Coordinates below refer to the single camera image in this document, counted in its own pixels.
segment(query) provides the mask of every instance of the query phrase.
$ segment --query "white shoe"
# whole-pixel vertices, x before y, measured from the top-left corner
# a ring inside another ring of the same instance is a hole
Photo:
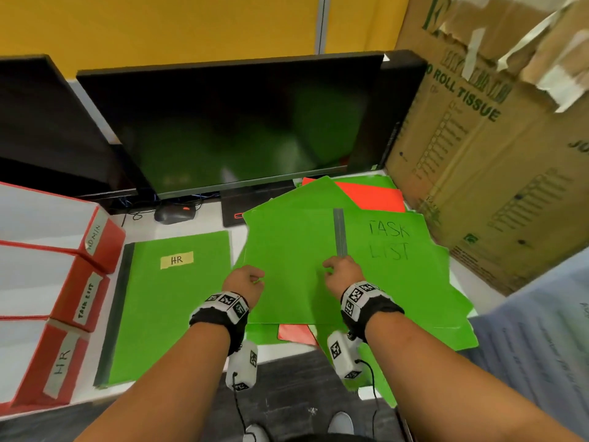
[[[248,432],[254,433],[256,439]],[[246,428],[246,434],[243,435],[243,442],[270,442],[268,434],[260,425],[252,424]]]
[[[340,411],[332,417],[332,421],[329,423],[328,433],[336,434],[354,434],[354,424],[352,418]]]

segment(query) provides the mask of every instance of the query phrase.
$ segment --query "yellow panel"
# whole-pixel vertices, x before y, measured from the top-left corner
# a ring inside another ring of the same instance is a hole
[[[325,52],[395,48],[409,0],[331,0]]]
[[[0,55],[77,70],[309,55],[319,0],[0,0]]]

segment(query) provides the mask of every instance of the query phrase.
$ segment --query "black mouse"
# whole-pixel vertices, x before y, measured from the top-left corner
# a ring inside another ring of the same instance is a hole
[[[194,205],[164,203],[156,208],[153,218],[164,225],[192,220],[196,215]]]

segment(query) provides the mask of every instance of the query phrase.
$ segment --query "wristband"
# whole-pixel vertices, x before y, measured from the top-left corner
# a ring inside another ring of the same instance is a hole
[[[376,312],[405,311],[391,297],[370,282],[356,282],[343,292],[342,318],[350,332],[366,342],[366,324]]]
[[[229,353],[227,354],[227,356],[230,356],[233,352],[239,350],[239,346],[243,342],[249,310],[246,299],[237,293],[215,293],[192,312],[188,325],[192,326],[197,322],[208,322],[225,326],[231,337]]]

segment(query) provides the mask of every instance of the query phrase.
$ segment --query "dark wooden floor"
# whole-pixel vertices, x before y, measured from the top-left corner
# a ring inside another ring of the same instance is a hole
[[[320,351],[284,358],[258,366],[256,386],[238,394],[246,424],[267,428],[273,441],[327,431],[331,416],[346,411],[356,433],[371,436],[374,400],[362,401],[342,385]],[[83,404],[0,422],[0,442],[70,442],[110,402]],[[402,442],[395,414],[379,400],[375,431],[379,441]],[[221,379],[207,421],[203,442],[240,442],[243,429],[232,392]]]

